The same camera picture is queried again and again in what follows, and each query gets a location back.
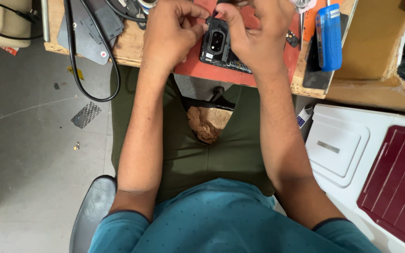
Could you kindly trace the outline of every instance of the person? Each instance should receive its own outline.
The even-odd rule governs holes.
[[[233,86],[236,103],[218,140],[188,125],[170,74],[207,31],[209,12],[159,0],[149,12],[140,68],[121,68],[112,101],[117,192],[89,252],[378,252],[318,186],[297,126],[283,47],[294,6],[255,0],[261,27],[218,4],[233,52],[257,88]],[[115,88],[112,72],[111,88]],[[287,216],[273,210],[276,194]]]

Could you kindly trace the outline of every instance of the teal t-shirt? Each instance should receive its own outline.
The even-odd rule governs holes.
[[[107,215],[89,252],[379,252],[350,221],[309,230],[273,206],[257,187],[218,178],[157,205],[152,223],[132,210]]]

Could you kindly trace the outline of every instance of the cardboard box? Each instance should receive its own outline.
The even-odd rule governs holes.
[[[326,99],[405,111],[405,81],[397,74],[405,32],[405,0],[359,0]]]

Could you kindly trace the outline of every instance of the hand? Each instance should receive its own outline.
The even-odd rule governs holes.
[[[185,62],[189,50],[208,29],[206,24],[191,26],[187,16],[206,19],[209,12],[187,0],[159,0],[149,10],[141,68],[163,70],[168,75],[179,62]]]
[[[229,24],[232,51],[248,66],[254,76],[273,77],[285,67],[285,37],[295,7],[289,0],[254,0],[261,27],[246,30],[240,11],[231,4],[218,4],[217,12]]]

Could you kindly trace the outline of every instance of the smartphone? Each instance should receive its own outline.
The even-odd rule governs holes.
[[[221,19],[209,17],[209,26],[202,37],[199,60],[203,63],[225,67],[251,74],[251,70],[235,55],[230,48],[228,23]]]

